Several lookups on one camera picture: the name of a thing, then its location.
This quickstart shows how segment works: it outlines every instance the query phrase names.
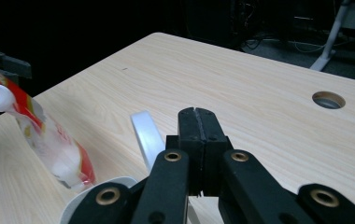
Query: round hole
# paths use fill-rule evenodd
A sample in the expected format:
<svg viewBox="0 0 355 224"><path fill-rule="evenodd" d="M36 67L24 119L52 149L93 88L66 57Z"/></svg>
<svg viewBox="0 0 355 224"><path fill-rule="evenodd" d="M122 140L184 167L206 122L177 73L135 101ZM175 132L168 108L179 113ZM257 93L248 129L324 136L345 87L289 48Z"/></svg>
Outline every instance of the round hole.
<svg viewBox="0 0 355 224"><path fill-rule="evenodd" d="M233 160L235 161L247 161L249 159L249 156L242 152L235 152L231 154L231 158L233 158Z"/></svg>
<svg viewBox="0 0 355 224"><path fill-rule="evenodd" d="M178 154L177 152L166 153L163 157L168 161L179 161L181 159L180 154Z"/></svg>
<svg viewBox="0 0 355 224"><path fill-rule="evenodd" d="M297 219L288 213L281 213L279 214L279 220L284 224L297 224L299 223Z"/></svg>
<svg viewBox="0 0 355 224"><path fill-rule="evenodd" d="M149 223L163 224L165 222L165 215L161 212L153 212L149 216Z"/></svg>
<svg viewBox="0 0 355 224"><path fill-rule="evenodd" d="M109 205L120 198L120 191L117 188L102 189L96 195L96 202L100 205Z"/></svg>
<svg viewBox="0 0 355 224"><path fill-rule="evenodd" d="M346 105L343 97L329 91L318 91L312 95L315 104L327 109L339 109Z"/></svg>
<svg viewBox="0 0 355 224"><path fill-rule="evenodd" d="M339 205L338 199L329 191L323 189L313 189L310 192L312 199L327 207L336 207Z"/></svg>

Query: floor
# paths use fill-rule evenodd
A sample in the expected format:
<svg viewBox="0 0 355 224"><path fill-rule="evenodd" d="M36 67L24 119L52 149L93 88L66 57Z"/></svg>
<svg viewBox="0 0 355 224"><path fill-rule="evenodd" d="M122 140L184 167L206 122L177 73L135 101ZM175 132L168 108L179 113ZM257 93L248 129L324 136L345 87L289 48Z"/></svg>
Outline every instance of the floor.
<svg viewBox="0 0 355 224"><path fill-rule="evenodd" d="M281 41L272 32L260 31L245 40L241 49L248 54L309 68L321 55L328 34L295 31ZM355 34L340 34L334 42L335 54L322 72L355 79Z"/></svg>

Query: dark background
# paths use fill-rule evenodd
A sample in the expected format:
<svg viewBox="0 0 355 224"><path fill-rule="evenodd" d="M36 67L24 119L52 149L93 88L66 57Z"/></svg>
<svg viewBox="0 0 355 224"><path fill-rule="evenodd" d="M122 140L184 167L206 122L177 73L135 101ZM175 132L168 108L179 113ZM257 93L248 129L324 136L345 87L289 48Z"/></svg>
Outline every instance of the dark background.
<svg viewBox="0 0 355 224"><path fill-rule="evenodd" d="M32 66L19 83L36 96L154 32L238 49L264 27L287 38L294 16L330 29L333 8L334 0L2 0L0 51Z"/></svg>

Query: table surface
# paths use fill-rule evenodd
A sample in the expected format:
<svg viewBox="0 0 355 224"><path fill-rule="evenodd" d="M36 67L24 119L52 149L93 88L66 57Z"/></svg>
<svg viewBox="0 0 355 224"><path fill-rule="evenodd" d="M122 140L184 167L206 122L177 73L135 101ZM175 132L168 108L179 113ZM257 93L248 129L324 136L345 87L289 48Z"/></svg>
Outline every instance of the table surface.
<svg viewBox="0 0 355 224"><path fill-rule="evenodd" d="M327 109L330 91L346 104ZM251 152L292 192L319 183L355 203L355 80L162 33L135 42L35 99L88 151L97 182L148 176L130 115L148 110L163 139L178 112L213 111L234 148ZM0 223L58 223L76 193L40 163L12 116L0 116ZM217 198L191 198L222 223Z"/></svg>

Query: wooden table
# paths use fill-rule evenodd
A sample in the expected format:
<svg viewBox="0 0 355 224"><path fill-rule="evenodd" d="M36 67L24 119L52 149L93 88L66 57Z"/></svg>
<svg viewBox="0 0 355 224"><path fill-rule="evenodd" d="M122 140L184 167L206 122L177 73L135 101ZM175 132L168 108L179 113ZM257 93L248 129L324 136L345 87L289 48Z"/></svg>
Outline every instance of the wooden table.
<svg viewBox="0 0 355 224"><path fill-rule="evenodd" d="M346 104L327 109L330 91ZM284 187L319 183L355 203L355 80L156 33L35 97L87 149L97 181L148 174L130 115L148 110L163 138L178 111L213 111L235 148ZM0 223L58 223L75 196L42 166L14 118L0 116ZM217 198L191 199L202 223L222 223Z"/></svg>

